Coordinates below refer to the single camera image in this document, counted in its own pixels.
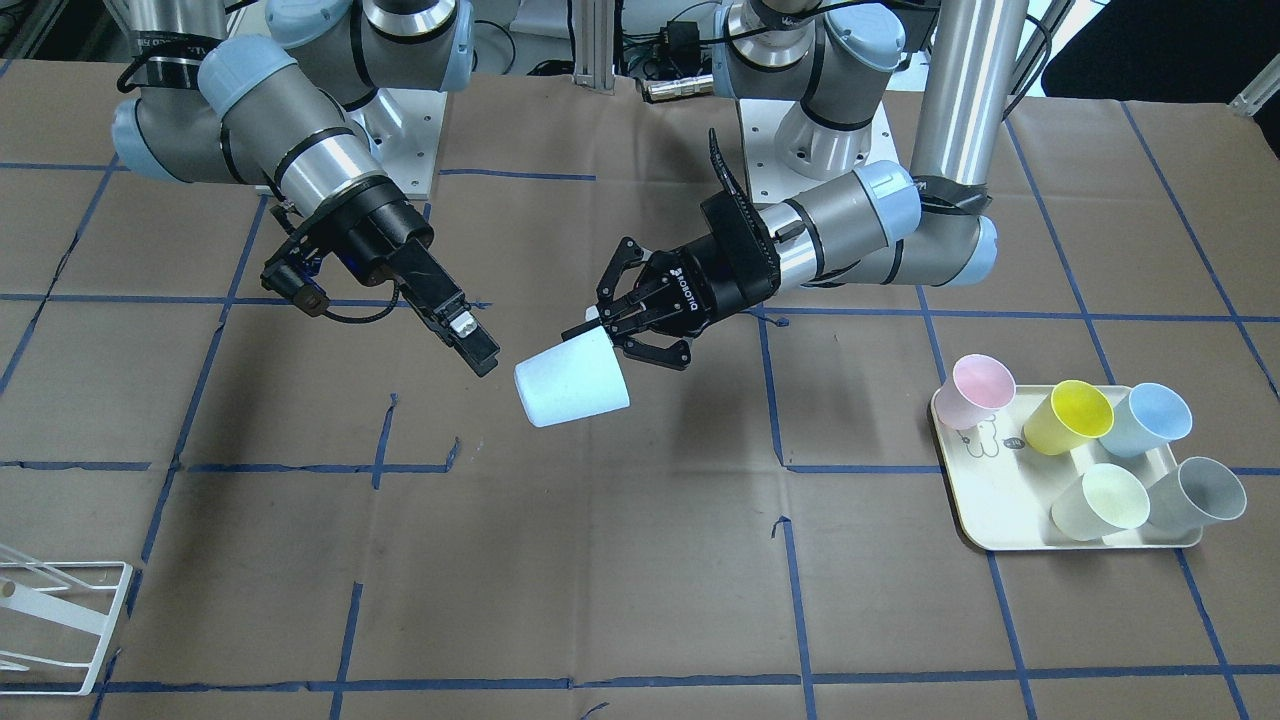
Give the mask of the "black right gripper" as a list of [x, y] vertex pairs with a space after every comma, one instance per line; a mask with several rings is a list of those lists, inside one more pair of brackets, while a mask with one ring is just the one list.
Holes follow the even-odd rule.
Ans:
[[463, 291], [430, 255], [433, 229], [387, 176], [370, 176], [326, 199], [301, 232], [333, 252], [365, 286], [393, 281], [476, 377], [498, 365], [500, 346], [480, 324]]

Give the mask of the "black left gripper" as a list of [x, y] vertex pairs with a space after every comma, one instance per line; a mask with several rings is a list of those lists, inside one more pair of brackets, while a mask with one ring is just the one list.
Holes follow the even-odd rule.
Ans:
[[[759, 228], [751, 204], [722, 191], [703, 201], [701, 211], [710, 233], [675, 250], [652, 255], [634, 238], [623, 237], [598, 283], [596, 306], [588, 309], [595, 315], [561, 338], [604, 329], [626, 357], [682, 372], [692, 360], [684, 331], [677, 329], [677, 340], [667, 347], [648, 345], [637, 336], [658, 333], [658, 325], [709, 325], [772, 296], [781, 281], [780, 255], [774, 241]], [[621, 288], [623, 273], [637, 268], [643, 268], [641, 284], [666, 279], [666, 287], [645, 306], [634, 290]]]

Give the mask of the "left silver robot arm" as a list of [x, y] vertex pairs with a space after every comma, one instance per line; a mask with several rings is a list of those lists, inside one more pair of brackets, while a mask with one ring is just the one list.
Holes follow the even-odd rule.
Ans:
[[643, 363], [685, 369], [690, 341], [797, 287], [966, 286], [997, 255], [987, 178], [1000, 123], [1021, 95], [1012, 70], [1024, 1], [942, 1], [909, 163], [882, 100], [909, 50], [906, 1], [724, 1], [710, 73], [648, 82], [649, 102], [736, 101], [748, 161], [740, 184], [710, 145], [721, 191], [709, 231], [650, 251], [623, 238], [588, 319]]

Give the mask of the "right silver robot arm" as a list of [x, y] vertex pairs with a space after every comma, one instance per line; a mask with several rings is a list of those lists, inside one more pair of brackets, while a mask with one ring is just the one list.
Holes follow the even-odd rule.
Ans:
[[385, 88], [456, 91], [471, 72], [467, 1], [269, 1], [268, 35], [227, 33], [223, 1], [132, 1], [133, 60], [116, 87], [116, 155], [136, 174], [261, 184], [300, 217], [262, 286], [310, 316], [335, 256], [365, 286], [392, 282], [477, 375], [498, 343], [431, 256], [433, 228], [378, 156], [357, 114]]

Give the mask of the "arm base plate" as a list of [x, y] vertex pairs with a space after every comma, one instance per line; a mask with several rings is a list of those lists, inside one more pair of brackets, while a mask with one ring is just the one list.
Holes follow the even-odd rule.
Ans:
[[355, 113], [375, 140], [387, 174], [411, 200], [433, 195], [448, 99], [438, 91], [381, 88]]
[[791, 199], [867, 163], [899, 160], [882, 105], [855, 131], [817, 124], [799, 102], [741, 99], [737, 106], [748, 187], [758, 205]]

